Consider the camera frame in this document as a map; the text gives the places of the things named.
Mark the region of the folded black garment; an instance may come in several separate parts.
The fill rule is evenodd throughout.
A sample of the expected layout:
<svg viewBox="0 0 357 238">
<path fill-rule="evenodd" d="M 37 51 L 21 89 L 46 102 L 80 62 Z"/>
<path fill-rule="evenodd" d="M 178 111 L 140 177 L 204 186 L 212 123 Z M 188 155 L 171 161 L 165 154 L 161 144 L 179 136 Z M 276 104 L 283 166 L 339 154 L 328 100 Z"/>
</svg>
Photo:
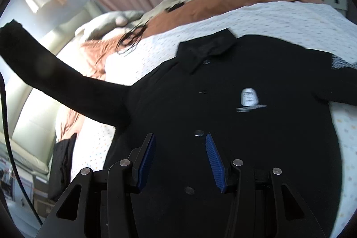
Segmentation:
<svg viewBox="0 0 357 238">
<path fill-rule="evenodd" d="M 71 182 L 73 151 L 77 133 L 54 145 L 48 184 L 48 198 L 57 201 Z"/>
</svg>

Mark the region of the orange-brown quilt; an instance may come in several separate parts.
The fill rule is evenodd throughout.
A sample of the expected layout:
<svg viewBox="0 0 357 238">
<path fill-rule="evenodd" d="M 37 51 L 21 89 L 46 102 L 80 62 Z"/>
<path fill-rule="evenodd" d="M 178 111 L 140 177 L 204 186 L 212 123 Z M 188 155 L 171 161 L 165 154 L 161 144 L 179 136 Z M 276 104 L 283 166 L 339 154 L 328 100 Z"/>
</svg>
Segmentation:
<svg viewBox="0 0 357 238">
<path fill-rule="evenodd" d="M 267 2 L 302 2 L 320 4 L 321 0 L 192 0 L 169 13 L 163 11 L 150 20 L 144 22 L 146 29 L 143 36 L 149 37 L 164 33 L 181 25 L 203 21 L 228 11 L 241 7 Z M 100 39 L 71 42 L 67 48 L 75 54 L 75 64 L 86 77 L 105 79 L 105 62 L 109 55 L 124 47 L 118 42 L 130 30 L 129 26 L 115 28 Z"/>
</svg>

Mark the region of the cream padded headboard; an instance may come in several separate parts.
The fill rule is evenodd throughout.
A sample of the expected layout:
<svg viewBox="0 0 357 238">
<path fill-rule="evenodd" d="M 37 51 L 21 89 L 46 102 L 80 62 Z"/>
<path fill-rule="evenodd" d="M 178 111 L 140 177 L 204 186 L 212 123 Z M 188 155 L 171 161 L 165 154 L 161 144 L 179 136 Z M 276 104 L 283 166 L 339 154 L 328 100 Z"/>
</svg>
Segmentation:
<svg viewBox="0 0 357 238">
<path fill-rule="evenodd" d="M 60 60 L 83 75 L 90 74 L 87 56 L 81 45 L 83 34 L 75 31 L 102 14 L 88 1 L 68 22 L 43 36 L 39 42 Z M 55 123 L 60 103 L 25 84 L 17 75 L 6 85 L 10 142 L 16 164 L 28 172 L 45 176 L 56 139 Z"/>
</svg>

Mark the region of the grey plush pillow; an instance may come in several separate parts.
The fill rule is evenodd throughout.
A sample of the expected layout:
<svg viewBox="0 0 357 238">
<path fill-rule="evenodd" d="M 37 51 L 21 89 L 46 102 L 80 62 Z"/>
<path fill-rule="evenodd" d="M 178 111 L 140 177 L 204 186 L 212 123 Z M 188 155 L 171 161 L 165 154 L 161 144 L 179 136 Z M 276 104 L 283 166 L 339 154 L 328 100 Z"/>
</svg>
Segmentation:
<svg viewBox="0 0 357 238">
<path fill-rule="evenodd" d="M 75 36 L 82 36 L 85 41 L 100 39 L 115 28 L 127 27 L 131 22 L 139 20 L 144 11 L 111 11 L 90 20 L 77 28 Z"/>
</svg>

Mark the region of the small black device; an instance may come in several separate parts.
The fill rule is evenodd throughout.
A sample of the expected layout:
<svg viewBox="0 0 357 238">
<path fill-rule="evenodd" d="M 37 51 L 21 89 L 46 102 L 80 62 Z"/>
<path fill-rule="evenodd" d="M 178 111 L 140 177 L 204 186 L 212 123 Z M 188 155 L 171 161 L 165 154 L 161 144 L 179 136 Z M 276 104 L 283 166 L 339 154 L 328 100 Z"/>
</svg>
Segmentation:
<svg viewBox="0 0 357 238">
<path fill-rule="evenodd" d="M 185 5 L 185 2 L 178 2 L 170 7 L 165 8 L 165 12 L 169 13 L 171 11 L 174 11 L 180 7 L 183 7 Z"/>
</svg>

